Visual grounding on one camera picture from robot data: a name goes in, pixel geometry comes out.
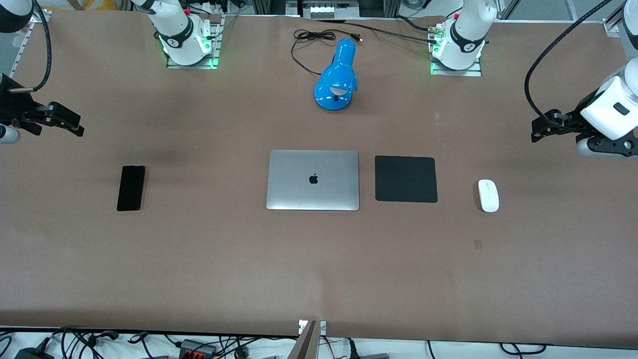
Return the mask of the white computer mouse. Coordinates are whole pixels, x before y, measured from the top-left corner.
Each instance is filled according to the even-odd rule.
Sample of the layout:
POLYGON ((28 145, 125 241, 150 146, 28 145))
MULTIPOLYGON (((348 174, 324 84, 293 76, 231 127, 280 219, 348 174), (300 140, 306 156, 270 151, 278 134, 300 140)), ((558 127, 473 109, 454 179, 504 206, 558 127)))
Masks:
POLYGON ((477 182, 481 209, 486 213, 495 213, 500 207, 499 194, 495 182, 491 179, 480 179, 477 182))

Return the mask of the black smartphone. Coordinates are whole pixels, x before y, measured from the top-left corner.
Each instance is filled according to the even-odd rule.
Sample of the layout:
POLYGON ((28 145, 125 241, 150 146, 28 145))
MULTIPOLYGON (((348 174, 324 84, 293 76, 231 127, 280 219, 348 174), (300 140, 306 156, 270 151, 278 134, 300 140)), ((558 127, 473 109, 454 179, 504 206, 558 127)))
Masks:
POLYGON ((117 211, 139 211, 141 209, 145 177, 145 166, 123 166, 117 211))

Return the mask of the black mouse pad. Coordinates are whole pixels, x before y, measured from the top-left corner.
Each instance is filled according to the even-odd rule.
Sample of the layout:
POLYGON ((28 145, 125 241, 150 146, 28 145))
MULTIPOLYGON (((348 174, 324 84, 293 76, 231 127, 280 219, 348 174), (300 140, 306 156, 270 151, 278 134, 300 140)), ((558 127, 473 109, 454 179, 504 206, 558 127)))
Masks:
POLYGON ((431 157, 374 157, 377 201, 437 203, 437 171, 431 157))

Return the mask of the blue desk lamp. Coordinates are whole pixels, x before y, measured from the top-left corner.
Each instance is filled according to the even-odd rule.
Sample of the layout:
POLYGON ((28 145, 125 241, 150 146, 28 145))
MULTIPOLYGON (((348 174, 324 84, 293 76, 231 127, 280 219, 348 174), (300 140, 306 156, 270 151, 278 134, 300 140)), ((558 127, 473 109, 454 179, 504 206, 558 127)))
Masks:
POLYGON ((346 109, 358 90, 357 74, 353 68, 357 45, 353 39, 338 41, 332 63, 321 73, 313 95, 324 111, 337 112, 346 109))

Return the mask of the silver closed laptop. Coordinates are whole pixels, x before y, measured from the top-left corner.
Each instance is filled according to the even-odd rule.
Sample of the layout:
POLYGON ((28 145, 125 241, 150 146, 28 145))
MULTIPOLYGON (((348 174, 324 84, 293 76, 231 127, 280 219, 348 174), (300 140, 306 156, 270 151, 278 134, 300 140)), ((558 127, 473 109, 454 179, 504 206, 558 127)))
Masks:
POLYGON ((269 210, 357 211, 359 153, 271 150, 265 207, 269 210))

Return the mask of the white power strip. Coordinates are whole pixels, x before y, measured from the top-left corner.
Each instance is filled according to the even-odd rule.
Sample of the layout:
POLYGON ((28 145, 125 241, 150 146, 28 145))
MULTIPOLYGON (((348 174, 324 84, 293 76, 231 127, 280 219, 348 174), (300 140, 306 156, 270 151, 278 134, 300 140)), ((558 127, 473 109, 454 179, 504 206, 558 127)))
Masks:
POLYGON ((357 0, 304 1, 302 10, 303 17, 315 20, 346 20, 360 16, 357 0))

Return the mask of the grey box with orange connectors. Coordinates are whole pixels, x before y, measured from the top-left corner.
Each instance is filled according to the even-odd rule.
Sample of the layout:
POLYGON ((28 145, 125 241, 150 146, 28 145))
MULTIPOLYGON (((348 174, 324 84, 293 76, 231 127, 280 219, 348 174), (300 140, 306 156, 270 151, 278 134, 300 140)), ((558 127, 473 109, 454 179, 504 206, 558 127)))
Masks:
POLYGON ((178 359, 213 359, 216 352, 214 345, 184 340, 179 346, 178 359))

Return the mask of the aluminium frame rail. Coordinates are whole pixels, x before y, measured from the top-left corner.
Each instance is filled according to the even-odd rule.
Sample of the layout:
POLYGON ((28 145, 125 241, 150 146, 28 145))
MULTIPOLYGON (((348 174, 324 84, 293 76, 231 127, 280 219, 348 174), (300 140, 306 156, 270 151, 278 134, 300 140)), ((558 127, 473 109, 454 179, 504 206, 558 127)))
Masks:
POLYGON ((35 26, 41 23, 41 17, 37 11, 34 11, 23 29, 13 33, 0 33, 0 50, 6 50, 4 53, 6 56, 0 59, 0 70, 9 78, 12 78, 16 73, 35 26))
POLYGON ((624 29, 630 38, 638 38, 638 0, 624 0, 603 19, 603 26, 610 37, 618 37, 624 29))

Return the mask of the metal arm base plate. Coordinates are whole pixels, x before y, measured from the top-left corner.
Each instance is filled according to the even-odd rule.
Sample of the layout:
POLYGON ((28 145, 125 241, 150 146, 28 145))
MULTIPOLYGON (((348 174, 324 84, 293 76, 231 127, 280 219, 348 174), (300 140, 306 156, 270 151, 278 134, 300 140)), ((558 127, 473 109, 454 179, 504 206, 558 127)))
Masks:
POLYGON ((182 65, 176 63, 165 48, 162 50, 166 54, 166 68, 168 69, 197 69, 214 70, 217 68, 222 47, 223 30, 225 29, 226 16, 222 15, 218 21, 211 21, 208 18, 201 18, 202 25, 199 27, 199 35, 195 39, 199 40, 201 50, 205 54, 194 64, 182 65))
POLYGON ((454 41, 453 27, 455 20, 449 19, 437 24, 437 30, 428 35, 435 43, 429 45, 430 71, 432 75, 449 76, 481 76, 480 56, 485 46, 485 39, 460 44, 454 41))

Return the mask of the white table edge bracket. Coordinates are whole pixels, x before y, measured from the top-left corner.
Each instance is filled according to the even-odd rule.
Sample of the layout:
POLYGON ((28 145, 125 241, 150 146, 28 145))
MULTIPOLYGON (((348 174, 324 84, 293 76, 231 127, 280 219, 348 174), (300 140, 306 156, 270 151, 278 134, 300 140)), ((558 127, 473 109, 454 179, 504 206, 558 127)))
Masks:
MULTIPOLYGON (((297 332, 298 335, 301 336, 301 334, 303 333, 303 331, 305 330, 306 326, 308 325, 309 321, 308 320, 299 320, 298 325, 297 325, 297 332)), ((319 324, 316 325, 316 327, 319 327, 319 332, 321 336, 326 337, 326 330, 327 330, 327 326, 326 326, 326 321, 319 321, 319 324)))

